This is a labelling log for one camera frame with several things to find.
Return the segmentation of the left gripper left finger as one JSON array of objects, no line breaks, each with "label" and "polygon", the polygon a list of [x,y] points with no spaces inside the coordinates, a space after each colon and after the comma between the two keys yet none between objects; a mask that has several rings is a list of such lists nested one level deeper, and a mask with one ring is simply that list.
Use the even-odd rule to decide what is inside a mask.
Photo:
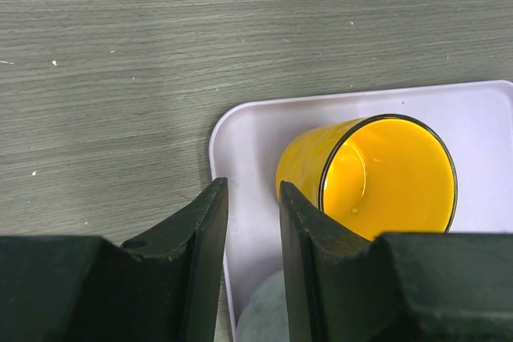
[{"label": "left gripper left finger", "polygon": [[116,246],[97,235],[1,239],[4,341],[211,341],[228,181]]}]

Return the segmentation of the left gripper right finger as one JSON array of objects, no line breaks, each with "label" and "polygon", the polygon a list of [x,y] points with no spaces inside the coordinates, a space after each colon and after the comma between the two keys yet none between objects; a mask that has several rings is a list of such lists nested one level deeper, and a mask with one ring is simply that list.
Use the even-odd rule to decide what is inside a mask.
[{"label": "left gripper right finger", "polygon": [[509,341],[512,237],[385,233],[366,240],[280,187],[293,341]]}]

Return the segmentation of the yellow glass mug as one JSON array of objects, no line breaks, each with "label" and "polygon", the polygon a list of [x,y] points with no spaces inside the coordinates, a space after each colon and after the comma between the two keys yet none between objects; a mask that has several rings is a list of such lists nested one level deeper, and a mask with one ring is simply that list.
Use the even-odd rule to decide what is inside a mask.
[{"label": "yellow glass mug", "polygon": [[373,240],[384,232],[447,232],[458,201],[454,160],[440,136],[408,115],[315,127],[283,151],[289,182],[329,218]]}]

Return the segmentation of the lavender plastic tray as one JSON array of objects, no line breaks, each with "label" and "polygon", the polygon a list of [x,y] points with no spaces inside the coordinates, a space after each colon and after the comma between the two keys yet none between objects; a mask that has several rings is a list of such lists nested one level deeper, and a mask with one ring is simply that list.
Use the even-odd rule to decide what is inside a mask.
[{"label": "lavender plastic tray", "polygon": [[283,270],[277,164],[315,127],[381,114],[415,118],[446,144],[458,179],[447,232],[512,237],[512,84],[505,80],[276,99],[231,109],[209,143],[213,177],[229,182],[224,274],[232,334],[255,291]]}]

